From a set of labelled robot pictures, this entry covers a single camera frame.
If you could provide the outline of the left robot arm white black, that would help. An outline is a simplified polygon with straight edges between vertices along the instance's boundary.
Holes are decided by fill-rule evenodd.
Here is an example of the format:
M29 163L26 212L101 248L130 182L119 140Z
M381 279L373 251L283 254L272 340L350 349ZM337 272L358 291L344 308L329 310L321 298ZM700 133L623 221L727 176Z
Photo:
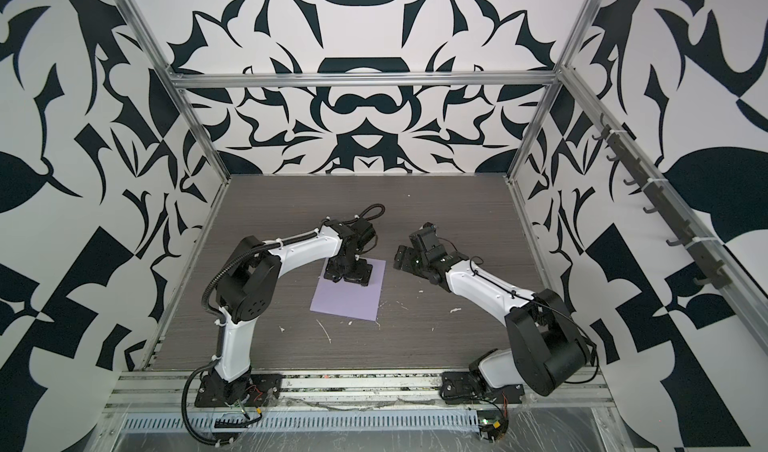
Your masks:
M227 385L251 370L255 324L273 300L278 280L316 261L326 263L323 278L359 286L370 283L373 266L363 258L377 243L372 223L362 217L327 219L318 228L288 238L243 239L203 291L203 309L216 317L219 343L213 370Z

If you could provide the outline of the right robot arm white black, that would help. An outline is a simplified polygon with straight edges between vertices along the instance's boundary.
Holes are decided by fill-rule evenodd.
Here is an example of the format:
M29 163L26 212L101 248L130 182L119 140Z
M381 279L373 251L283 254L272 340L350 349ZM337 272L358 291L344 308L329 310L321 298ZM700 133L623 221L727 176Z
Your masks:
M576 324L562 298L550 289L533 292L482 268L483 260L445 248L437 228L424 224L398 247L394 268L462 297L506 330L509 346L493 350L469 367L477 394L510 386L548 396L586 366L599 366L594 342Z

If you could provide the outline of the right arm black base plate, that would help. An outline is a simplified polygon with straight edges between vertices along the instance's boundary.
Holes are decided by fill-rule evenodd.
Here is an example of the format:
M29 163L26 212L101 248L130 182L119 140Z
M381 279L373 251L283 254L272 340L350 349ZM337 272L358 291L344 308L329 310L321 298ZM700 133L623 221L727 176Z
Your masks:
M495 405L521 404L525 390L522 384L491 387L478 372L453 371L441 374L440 398L448 405L490 402Z

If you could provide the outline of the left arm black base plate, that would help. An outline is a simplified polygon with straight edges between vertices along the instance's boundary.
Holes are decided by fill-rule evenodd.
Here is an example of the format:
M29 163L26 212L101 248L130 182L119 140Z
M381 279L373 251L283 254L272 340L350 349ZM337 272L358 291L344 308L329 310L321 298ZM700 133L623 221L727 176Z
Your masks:
M232 382L222 379L216 371L206 372L197 387L194 406L215 408L225 406L266 406L280 397L282 374L244 374Z

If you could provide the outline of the lilac square paper sheet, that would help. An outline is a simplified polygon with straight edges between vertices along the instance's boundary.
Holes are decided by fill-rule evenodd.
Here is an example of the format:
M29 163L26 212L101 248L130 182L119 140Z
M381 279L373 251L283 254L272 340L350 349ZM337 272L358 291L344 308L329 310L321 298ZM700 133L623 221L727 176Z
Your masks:
M334 283L320 278L310 310L350 319L376 321L386 262L370 259L369 263L373 266L373 270L367 286L345 281Z

